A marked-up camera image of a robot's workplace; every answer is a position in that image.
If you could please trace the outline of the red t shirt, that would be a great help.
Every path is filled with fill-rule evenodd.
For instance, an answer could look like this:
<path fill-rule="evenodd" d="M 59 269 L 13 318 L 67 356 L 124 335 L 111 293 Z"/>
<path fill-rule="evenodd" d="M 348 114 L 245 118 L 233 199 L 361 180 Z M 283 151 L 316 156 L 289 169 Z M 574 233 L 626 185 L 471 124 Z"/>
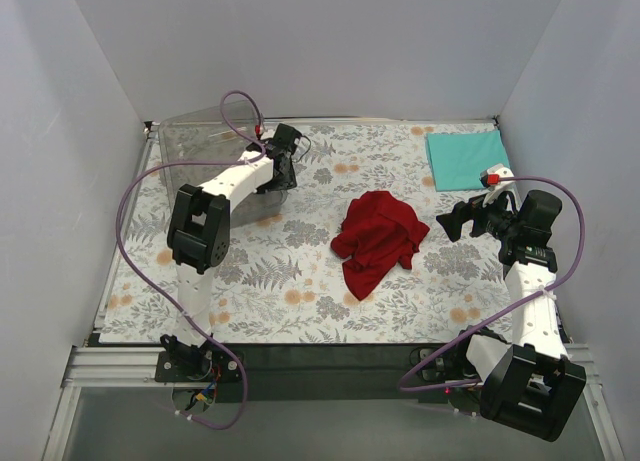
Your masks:
<path fill-rule="evenodd" d="M 347 288 L 362 301 L 394 266 L 412 268 L 429 231 L 407 203 L 388 191 L 368 191 L 350 203 L 330 248 L 343 260 Z"/>

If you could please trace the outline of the clear plastic bin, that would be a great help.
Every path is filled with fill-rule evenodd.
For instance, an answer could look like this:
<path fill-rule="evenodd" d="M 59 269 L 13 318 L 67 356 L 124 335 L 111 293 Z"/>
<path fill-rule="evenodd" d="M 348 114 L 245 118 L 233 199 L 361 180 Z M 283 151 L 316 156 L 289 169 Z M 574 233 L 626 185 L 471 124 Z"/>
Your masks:
<path fill-rule="evenodd" d="M 160 124 L 158 135 L 162 162 L 172 165 L 163 175 L 170 205 L 182 185 L 199 185 L 225 170 L 223 166 L 187 166 L 187 161 L 234 161 L 248 146 L 223 121 L 217 106 L 169 118 Z M 248 196 L 232 212 L 231 226 L 278 215 L 286 198 L 285 191 Z"/>

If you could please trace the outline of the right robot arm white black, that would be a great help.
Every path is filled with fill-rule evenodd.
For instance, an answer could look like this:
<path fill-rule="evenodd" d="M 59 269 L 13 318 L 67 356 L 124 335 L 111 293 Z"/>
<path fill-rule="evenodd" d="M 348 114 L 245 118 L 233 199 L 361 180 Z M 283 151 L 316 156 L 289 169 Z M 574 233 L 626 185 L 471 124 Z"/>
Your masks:
<path fill-rule="evenodd" d="M 586 385 L 585 370 L 570 361 L 563 344 L 552 286 L 558 266 L 548 242 L 562 202 L 540 190 L 530 191 L 520 207 L 513 200 L 510 191 L 480 195 L 436 218 L 452 242 L 465 223 L 472 236 L 499 241 L 503 279 L 518 305 L 509 340 L 481 328 L 460 343 L 452 364 L 460 376 L 480 378 L 483 418 L 552 442 Z"/>

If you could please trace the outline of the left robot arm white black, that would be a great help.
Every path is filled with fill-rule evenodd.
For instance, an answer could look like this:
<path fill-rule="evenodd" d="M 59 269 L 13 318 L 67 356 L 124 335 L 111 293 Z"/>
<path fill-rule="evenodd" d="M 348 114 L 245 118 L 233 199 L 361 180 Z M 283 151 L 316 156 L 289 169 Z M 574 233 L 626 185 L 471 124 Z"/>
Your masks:
<path fill-rule="evenodd" d="M 201 347 L 206 338 L 191 324 L 209 331 L 209 307 L 214 268 L 231 245 L 231 229 L 277 215 L 288 191 L 297 187 L 294 156 L 303 135 L 279 124 L 263 144 L 251 143 L 237 162 L 198 184 L 184 184 L 175 196 L 167 244 L 178 273 L 180 316 L 161 346 L 178 358 L 178 368 L 193 381 L 205 379 L 213 367 L 211 354 Z"/>

